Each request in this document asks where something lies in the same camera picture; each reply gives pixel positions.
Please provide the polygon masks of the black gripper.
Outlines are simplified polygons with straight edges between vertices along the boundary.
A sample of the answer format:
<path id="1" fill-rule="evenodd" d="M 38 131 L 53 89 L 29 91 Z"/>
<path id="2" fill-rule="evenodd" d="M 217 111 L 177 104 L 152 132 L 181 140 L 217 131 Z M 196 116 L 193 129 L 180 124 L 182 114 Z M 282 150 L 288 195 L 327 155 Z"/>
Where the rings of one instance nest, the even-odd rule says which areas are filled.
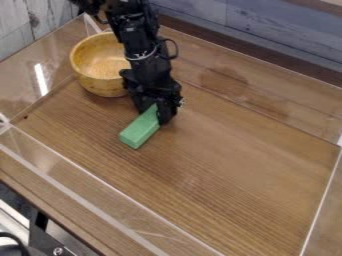
<path id="1" fill-rule="evenodd" d="M 177 46 L 172 39 L 122 41 L 130 68 L 121 71 L 121 76 L 129 95 L 139 113 L 157 104 L 161 125 L 172 121 L 184 105 L 182 86 L 172 75 L 172 62 L 178 54 L 170 54 L 169 43 Z"/>

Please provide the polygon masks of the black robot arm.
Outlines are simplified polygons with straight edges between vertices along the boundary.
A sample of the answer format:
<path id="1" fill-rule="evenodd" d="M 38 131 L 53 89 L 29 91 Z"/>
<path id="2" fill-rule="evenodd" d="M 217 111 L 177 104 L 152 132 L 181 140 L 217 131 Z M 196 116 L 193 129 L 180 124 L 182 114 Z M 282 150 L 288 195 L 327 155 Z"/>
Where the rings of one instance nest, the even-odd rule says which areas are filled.
<path id="1" fill-rule="evenodd" d="M 149 0 L 70 0 L 102 24 L 109 24 L 123 44 L 130 68 L 119 74 L 125 88 L 141 113 L 157 105 L 157 118 L 168 124 L 182 105 L 182 85 L 173 78 L 168 47 L 174 40 L 160 35 L 160 19 Z"/>

